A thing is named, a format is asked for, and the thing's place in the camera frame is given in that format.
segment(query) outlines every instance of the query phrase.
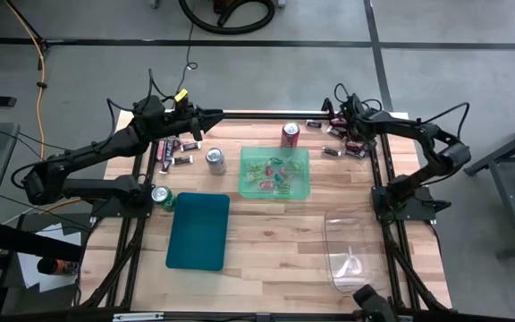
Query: green plastic tray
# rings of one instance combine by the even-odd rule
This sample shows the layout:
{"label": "green plastic tray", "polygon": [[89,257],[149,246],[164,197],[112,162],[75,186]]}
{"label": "green plastic tray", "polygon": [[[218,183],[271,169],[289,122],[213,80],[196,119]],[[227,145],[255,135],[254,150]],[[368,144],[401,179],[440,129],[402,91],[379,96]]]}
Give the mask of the green plastic tray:
{"label": "green plastic tray", "polygon": [[[266,176],[266,166],[274,175]],[[283,167],[285,177],[275,179]],[[261,182],[272,182],[273,189],[262,189]],[[305,148],[242,148],[240,156],[240,194],[251,199],[305,199],[311,192],[309,151]]]}

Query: concrete floor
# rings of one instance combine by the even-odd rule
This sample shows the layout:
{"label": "concrete floor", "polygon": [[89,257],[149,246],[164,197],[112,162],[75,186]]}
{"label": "concrete floor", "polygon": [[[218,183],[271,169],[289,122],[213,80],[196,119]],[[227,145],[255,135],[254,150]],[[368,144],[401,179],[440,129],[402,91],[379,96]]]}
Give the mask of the concrete floor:
{"label": "concrete floor", "polygon": [[[370,40],[362,0],[287,3],[263,30],[226,39]],[[190,29],[174,0],[163,0],[157,11],[132,0],[17,0],[16,5],[46,37],[186,39]],[[214,21],[209,6],[198,1],[197,12]],[[375,0],[373,7],[381,41],[515,43],[512,0]],[[247,4],[232,24],[262,12]],[[0,2],[0,37],[25,36]],[[192,38],[224,39],[198,29]],[[53,47],[42,106],[47,141],[73,148],[104,138],[110,130],[106,97],[126,106],[141,99],[148,68],[163,89],[174,90],[185,53],[186,47]],[[473,161],[515,132],[515,51],[384,50],[383,57],[395,111],[427,118],[462,101],[471,103],[462,139],[471,146]],[[207,108],[317,110],[337,82],[362,97],[380,98],[368,48],[193,47],[190,59],[199,68],[187,73],[184,87]],[[18,98],[16,107],[0,108],[0,121],[20,123],[34,137],[36,65],[33,47],[0,45],[0,95]],[[456,131],[459,119],[455,113],[438,123]],[[10,169],[35,160],[18,145]],[[77,176],[101,178],[104,171],[105,165],[98,165]],[[452,201],[439,214],[438,232],[453,307],[515,318],[515,259],[500,262],[494,256],[515,246],[515,231],[490,175],[457,174],[432,190],[438,199]],[[8,178],[1,193],[25,201]],[[0,221],[22,210],[0,200]]]}

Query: red soda can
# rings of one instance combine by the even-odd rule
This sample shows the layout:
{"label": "red soda can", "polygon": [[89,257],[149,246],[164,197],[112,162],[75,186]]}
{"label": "red soda can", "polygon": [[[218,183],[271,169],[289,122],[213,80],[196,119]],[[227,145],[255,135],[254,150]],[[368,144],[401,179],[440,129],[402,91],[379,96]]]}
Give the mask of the red soda can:
{"label": "red soda can", "polygon": [[300,138],[300,127],[295,122],[287,122],[282,127],[282,148],[296,148]]}

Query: wooden table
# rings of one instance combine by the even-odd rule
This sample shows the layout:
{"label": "wooden table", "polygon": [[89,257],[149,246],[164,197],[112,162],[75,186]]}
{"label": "wooden table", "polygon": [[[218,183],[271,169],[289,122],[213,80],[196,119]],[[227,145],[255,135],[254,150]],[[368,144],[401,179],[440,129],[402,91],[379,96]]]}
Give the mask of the wooden table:
{"label": "wooden table", "polygon": [[[122,112],[118,128],[126,126],[130,119],[130,113]],[[244,199],[239,194],[241,147],[277,147],[283,123],[222,121],[204,136],[201,150],[175,153],[178,156],[192,154],[194,165],[171,167],[169,174],[159,174],[156,169],[154,184],[167,185],[175,194],[199,191],[230,196],[224,270],[167,268],[166,249],[173,214],[156,206],[147,221],[142,242],[133,310],[352,312],[357,304],[350,293],[333,287],[327,267],[325,216],[355,219],[355,225],[331,232],[329,248],[347,252],[351,246],[367,270],[363,276],[382,295],[390,294],[383,237],[369,202],[369,191],[374,183],[368,158],[324,157],[323,145],[339,147],[340,142],[325,131],[300,126],[299,147],[309,150],[309,197],[305,200]],[[181,138],[192,141],[190,135]],[[411,140],[391,136],[390,143],[397,175],[410,174],[419,168]],[[225,176],[208,173],[204,156],[212,147],[225,153],[228,166]],[[110,160],[106,179],[130,174],[132,164],[132,158]],[[120,226],[120,219],[106,219],[91,236],[82,266],[83,300],[98,287],[112,266]],[[430,227],[407,223],[407,235],[414,268],[438,300],[450,307],[443,265]],[[402,273],[400,280],[403,299],[408,303]],[[123,294],[125,272],[121,281],[118,301]]]}

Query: yellow tag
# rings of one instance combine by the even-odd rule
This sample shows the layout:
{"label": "yellow tag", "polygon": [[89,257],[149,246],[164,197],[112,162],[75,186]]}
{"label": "yellow tag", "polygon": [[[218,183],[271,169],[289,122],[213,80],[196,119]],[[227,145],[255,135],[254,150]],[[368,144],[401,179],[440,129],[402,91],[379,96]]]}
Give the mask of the yellow tag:
{"label": "yellow tag", "polygon": [[176,102],[176,103],[180,102],[186,96],[186,94],[188,94],[188,90],[182,89],[180,91],[180,93],[178,93],[174,96],[174,102]]}

